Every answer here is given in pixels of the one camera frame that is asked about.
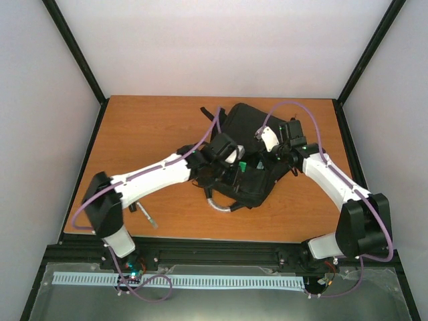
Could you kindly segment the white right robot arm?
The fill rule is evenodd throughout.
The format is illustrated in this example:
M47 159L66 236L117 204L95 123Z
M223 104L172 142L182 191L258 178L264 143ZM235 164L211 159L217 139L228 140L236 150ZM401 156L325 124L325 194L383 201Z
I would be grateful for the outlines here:
M373 194L354 182L334 164L320 142L307 143L299 120L281 123L278 133L264 124L257 134L277 161L312 179L340 213L334 233L308 240L314 259L345 256L392 260L390 206L382 193Z

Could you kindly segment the black student backpack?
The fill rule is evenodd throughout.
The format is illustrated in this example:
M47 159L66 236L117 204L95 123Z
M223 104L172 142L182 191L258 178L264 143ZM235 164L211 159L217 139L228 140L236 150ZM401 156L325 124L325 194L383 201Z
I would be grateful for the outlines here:
M237 167L233 186L215 183L212 187L200 187L213 209L230 213L244 207L259 207L276 183L290 172L286 165L274 162L264 143L255 137L266 116L265 112L244 103L236 104L229 112L219 109L210 140L196 152L199 164L192 170L193 180L197 182L197 173L202 167ZM225 159L238 144L245 148L244 156L233 164L226 163ZM240 161L247 163L244 173L239 169Z

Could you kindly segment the green highlighter marker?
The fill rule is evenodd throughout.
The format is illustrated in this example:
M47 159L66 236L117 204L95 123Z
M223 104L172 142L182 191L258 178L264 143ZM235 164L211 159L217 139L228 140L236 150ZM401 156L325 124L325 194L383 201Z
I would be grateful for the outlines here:
M240 169L240 171L241 171L242 173L244 173L244 172L246 171L247 163L246 163L246 162L242 162L242 161L240 161L238 165L239 165L239 169Z

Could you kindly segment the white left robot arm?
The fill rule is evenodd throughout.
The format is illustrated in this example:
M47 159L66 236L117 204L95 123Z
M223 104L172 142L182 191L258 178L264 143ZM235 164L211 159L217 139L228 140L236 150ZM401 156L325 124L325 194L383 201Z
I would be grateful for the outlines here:
M82 200L82 208L95 235L110 247L124 269L139 261L123 210L141 198L170 185L199 179L212 181L236 164L245 149L228 135L217 134L211 142L190 144L153 165L109 177L100 172L92 178Z

